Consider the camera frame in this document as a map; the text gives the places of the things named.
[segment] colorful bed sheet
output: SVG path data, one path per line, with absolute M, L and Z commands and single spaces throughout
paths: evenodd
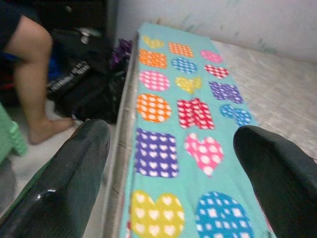
M 139 36 L 120 237 L 274 237 L 233 149 L 236 129 L 256 122 L 218 50 L 148 23 Z

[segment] yellow heart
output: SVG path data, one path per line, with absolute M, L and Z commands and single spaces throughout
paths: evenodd
M 164 193 L 154 203 L 146 192 L 133 193 L 131 228 L 140 238 L 177 238 L 184 222 L 184 209 L 175 195 Z
M 157 40 L 157 39 L 151 39 L 148 36 L 143 36 L 142 37 L 143 41 L 151 48 L 156 49 L 156 48 L 160 48 L 162 46 L 164 46 L 164 42 Z
M 194 79 L 187 79 L 185 77 L 177 77 L 176 78 L 177 86 L 184 89 L 189 94 L 193 94 L 195 89 L 202 87 L 202 79 L 200 77 Z

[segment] person's leg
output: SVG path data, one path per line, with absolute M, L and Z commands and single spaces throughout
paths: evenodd
M 4 51 L 21 60 L 14 69 L 14 83 L 29 124 L 29 139 L 38 144 L 73 125 L 71 119 L 49 120 L 45 114 L 46 83 L 52 49 L 50 34 L 31 19 L 20 22 Z

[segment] dark shorts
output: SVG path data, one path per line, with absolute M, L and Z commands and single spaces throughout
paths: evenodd
M 9 42 L 15 32 L 21 14 L 11 5 L 0 0 L 0 51 Z

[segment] white wall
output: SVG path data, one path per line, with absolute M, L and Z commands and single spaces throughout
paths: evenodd
M 317 62 L 317 0 L 119 0 L 117 38 L 144 21 Z

